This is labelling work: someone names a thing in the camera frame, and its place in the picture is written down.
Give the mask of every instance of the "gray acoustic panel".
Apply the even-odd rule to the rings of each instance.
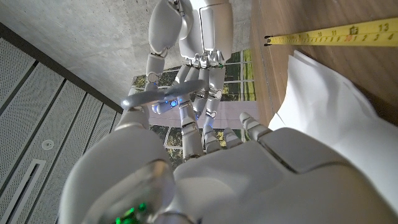
[[[0,106],[18,86],[35,60],[25,52],[0,39]]]
[[[115,115],[116,111],[112,108],[106,105],[102,107],[93,134],[91,135],[90,141],[87,145],[87,150],[91,148],[95,143],[99,142],[107,134],[109,134]]]
[[[58,205],[65,181],[77,160],[83,155],[100,113],[102,103],[87,95],[77,115],[58,160],[55,162],[29,223],[53,224],[57,220]]]
[[[3,186],[63,78],[41,63],[35,67],[0,116],[0,187]],[[0,205],[0,215],[4,212]]]
[[[20,205],[23,206],[23,209],[17,222],[25,223],[32,205],[36,200],[37,194],[41,190],[46,176],[49,174],[50,168],[62,146],[62,143],[64,142],[65,136],[70,129],[84,96],[85,92],[69,81],[64,84],[48,115],[45,117],[40,129],[37,131],[24,157],[19,163],[18,168],[13,173],[5,191],[1,195],[0,205],[2,210],[0,216],[3,215],[3,208],[8,206],[10,198],[14,195],[16,188],[26,173],[32,159],[40,159],[46,161],[45,167],[32,189],[26,204]],[[46,140],[51,140],[53,142],[53,147],[50,147],[49,150],[45,150],[47,145],[43,144]]]
[[[116,125],[118,125],[121,117],[122,117],[122,114],[117,113],[116,117],[114,118],[112,131],[115,129]]]

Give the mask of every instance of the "wooden table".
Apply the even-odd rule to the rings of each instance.
[[[337,71],[368,98],[378,115],[398,125],[398,48],[272,45],[265,35],[398,17],[394,0],[252,0],[251,48],[260,120],[269,124],[286,92],[294,50]]]

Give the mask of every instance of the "paper sheet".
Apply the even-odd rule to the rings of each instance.
[[[348,79],[298,51],[289,56],[285,100],[269,125],[283,127],[339,152],[398,213],[398,128],[379,118]]]

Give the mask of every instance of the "glass window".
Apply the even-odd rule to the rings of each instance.
[[[171,128],[169,137],[167,138],[167,146],[180,146],[182,147],[182,134],[181,128]]]
[[[182,164],[182,149],[166,149],[170,155],[170,161],[172,163],[172,169],[175,170],[180,164]]]
[[[231,58],[226,61],[226,63],[235,63],[241,61],[241,53],[236,52],[231,55]]]
[[[151,125],[149,129],[155,132],[160,137],[160,140],[164,142],[169,127],[160,126],[160,125]]]
[[[244,101],[256,100],[256,90],[254,88],[254,82],[243,82],[243,100]]]
[[[251,50],[247,49],[243,51],[243,61],[244,62],[251,62]]]
[[[253,79],[253,66],[251,63],[245,63],[243,65],[243,79],[244,80]]]
[[[133,85],[138,88],[145,88],[146,78],[147,77],[145,75],[137,76],[136,81],[134,81]]]
[[[242,139],[242,130],[241,130],[241,129],[232,129],[232,131],[235,132],[236,136],[237,136],[239,139]]]
[[[165,72],[159,79],[158,86],[171,86],[178,72]]]
[[[240,83],[224,83],[222,101],[238,101],[241,100],[241,84]]]
[[[241,64],[226,65],[224,81],[236,81],[241,79]]]
[[[177,67],[174,67],[174,68],[165,69],[164,71],[167,72],[167,71],[172,71],[172,70],[179,70],[180,68],[181,68],[181,65],[177,66]]]

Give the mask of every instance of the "tape measure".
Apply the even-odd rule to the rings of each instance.
[[[264,46],[290,44],[398,47],[398,18],[381,19],[277,37],[265,36],[265,38],[267,43]]]

